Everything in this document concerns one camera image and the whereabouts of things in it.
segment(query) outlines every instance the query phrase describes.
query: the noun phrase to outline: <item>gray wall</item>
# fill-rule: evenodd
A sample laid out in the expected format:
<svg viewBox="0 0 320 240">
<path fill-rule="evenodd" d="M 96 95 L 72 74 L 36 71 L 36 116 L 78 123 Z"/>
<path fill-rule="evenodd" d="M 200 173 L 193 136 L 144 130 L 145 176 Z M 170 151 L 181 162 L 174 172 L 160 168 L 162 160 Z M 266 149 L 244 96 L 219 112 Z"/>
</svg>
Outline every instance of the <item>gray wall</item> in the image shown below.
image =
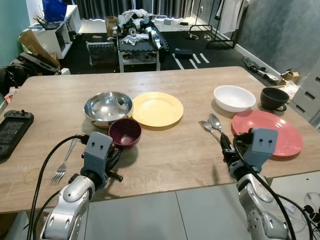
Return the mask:
<svg viewBox="0 0 320 240">
<path fill-rule="evenodd" d="M 18 37 L 28 26 L 25 0 L 0 0 L 0 67 L 8 65 L 20 54 Z"/>
<path fill-rule="evenodd" d="M 200 0 L 194 0 L 197 14 Z M 214 1 L 210 23 L 219 0 Z M 213 0 L 201 0 L 199 17 L 208 22 Z M 306 76 L 320 57 L 319 0 L 250 0 L 238 44 L 278 72 L 292 68 Z"/>
</svg>

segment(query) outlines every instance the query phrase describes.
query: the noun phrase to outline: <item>fork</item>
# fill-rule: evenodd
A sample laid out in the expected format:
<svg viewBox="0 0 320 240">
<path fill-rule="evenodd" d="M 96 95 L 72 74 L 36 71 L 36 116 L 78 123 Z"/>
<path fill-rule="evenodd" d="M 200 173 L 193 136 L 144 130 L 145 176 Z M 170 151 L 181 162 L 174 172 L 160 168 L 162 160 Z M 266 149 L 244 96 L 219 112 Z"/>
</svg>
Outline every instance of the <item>fork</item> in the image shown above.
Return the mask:
<svg viewBox="0 0 320 240">
<path fill-rule="evenodd" d="M 61 179 L 64 177 L 66 170 L 67 170 L 67 160 L 70 156 L 71 151 L 74 149 L 76 143 L 77 143 L 77 138 L 74 138 L 71 140 L 71 144 L 68 150 L 68 153 L 65 156 L 65 159 L 63 161 L 63 163 L 58 167 L 58 169 L 55 172 L 55 175 L 53 176 L 52 180 L 51 180 L 51 185 L 56 186 L 60 183 Z"/>
<path fill-rule="evenodd" d="M 207 132 L 210 132 L 215 137 L 215 139 L 220 143 L 219 137 L 215 134 L 214 129 L 209 122 L 199 121 L 199 124 L 201 125 L 201 127 L 203 127 L 204 130 L 206 130 Z"/>
</svg>

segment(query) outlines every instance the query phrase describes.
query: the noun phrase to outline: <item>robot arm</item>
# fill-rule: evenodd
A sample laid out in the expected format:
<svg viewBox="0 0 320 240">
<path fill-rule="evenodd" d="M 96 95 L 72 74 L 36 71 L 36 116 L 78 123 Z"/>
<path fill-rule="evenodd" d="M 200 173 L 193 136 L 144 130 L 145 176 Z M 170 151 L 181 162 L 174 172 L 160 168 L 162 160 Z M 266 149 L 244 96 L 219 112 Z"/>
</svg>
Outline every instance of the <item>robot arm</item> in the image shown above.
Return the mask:
<svg viewBox="0 0 320 240">
<path fill-rule="evenodd" d="M 47 217 L 40 240 L 76 240 L 82 215 L 98 189 L 103 189 L 111 172 L 107 169 L 113 139 L 93 132 L 84 150 L 84 167 L 72 183 L 58 194 L 56 207 Z"/>
<path fill-rule="evenodd" d="M 260 173 L 262 165 L 276 149 L 278 132 L 266 128 L 253 128 L 250 133 L 244 133 L 239 137 L 242 137 L 243 142 L 246 143 L 244 159 L 254 171 Z M 251 238 L 253 240 L 289 240 L 286 223 L 274 215 L 280 211 L 274 197 L 242 164 L 229 145 L 221 141 L 221 147 L 229 173 L 237 180 L 239 201 L 246 213 Z"/>
</svg>

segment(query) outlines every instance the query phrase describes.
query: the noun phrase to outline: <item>red plate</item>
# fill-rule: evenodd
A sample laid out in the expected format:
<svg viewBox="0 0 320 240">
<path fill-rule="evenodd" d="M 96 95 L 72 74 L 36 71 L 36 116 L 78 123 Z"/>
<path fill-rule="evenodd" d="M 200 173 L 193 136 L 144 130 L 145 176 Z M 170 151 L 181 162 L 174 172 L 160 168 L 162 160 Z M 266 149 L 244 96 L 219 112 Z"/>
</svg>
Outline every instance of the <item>red plate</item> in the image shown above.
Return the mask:
<svg viewBox="0 0 320 240">
<path fill-rule="evenodd" d="M 300 133 L 289 122 L 265 111 L 243 111 L 232 119 L 232 128 L 237 135 L 247 133 L 251 128 L 266 128 L 278 131 L 273 156 L 289 157 L 298 154 L 303 141 Z"/>
</svg>

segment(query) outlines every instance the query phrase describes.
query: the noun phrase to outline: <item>white cabinet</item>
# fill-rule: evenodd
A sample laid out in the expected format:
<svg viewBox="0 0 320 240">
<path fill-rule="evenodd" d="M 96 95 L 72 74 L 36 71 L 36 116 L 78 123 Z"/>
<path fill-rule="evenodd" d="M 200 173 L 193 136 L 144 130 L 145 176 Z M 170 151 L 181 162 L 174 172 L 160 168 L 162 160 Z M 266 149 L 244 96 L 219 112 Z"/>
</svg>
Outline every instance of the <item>white cabinet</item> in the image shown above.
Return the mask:
<svg viewBox="0 0 320 240">
<path fill-rule="evenodd" d="M 56 53 L 59 59 L 63 59 L 72 45 L 69 38 L 69 31 L 79 32 L 81 28 L 81 19 L 77 5 L 68 5 L 64 21 L 60 26 L 53 30 L 32 29 L 36 39 L 49 52 Z"/>
</svg>

